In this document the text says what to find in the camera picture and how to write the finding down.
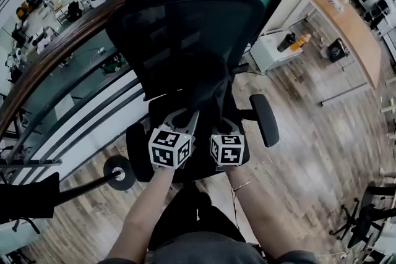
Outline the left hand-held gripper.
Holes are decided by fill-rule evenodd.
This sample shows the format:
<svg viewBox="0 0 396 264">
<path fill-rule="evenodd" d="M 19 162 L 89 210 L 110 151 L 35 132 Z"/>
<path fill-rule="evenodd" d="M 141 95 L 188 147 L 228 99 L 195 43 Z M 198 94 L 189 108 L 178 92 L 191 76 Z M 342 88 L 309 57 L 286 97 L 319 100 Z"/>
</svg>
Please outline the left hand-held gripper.
<svg viewBox="0 0 396 264">
<path fill-rule="evenodd" d="M 153 130 L 148 142 L 152 164 L 173 169 L 184 168 L 187 159 L 195 150 L 194 132 L 200 113 L 199 110 L 195 111 L 185 127 L 176 127 L 173 119 L 186 111 L 184 108 L 169 114 L 163 124 Z"/>
</svg>

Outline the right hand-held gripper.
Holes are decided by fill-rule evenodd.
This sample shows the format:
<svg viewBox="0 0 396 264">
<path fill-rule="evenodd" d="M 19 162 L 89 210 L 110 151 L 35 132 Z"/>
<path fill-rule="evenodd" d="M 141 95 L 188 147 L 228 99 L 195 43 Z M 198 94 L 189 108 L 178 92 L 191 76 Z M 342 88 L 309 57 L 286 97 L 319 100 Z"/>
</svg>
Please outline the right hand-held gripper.
<svg viewBox="0 0 396 264">
<path fill-rule="evenodd" d="M 227 118 L 222 121 L 223 127 L 231 131 L 220 132 L 213 128 L 210 138 L 210 154 L 219 166 L 240 166 L 243 162 L 245 139 L 239 127 Z"/>
</svg>

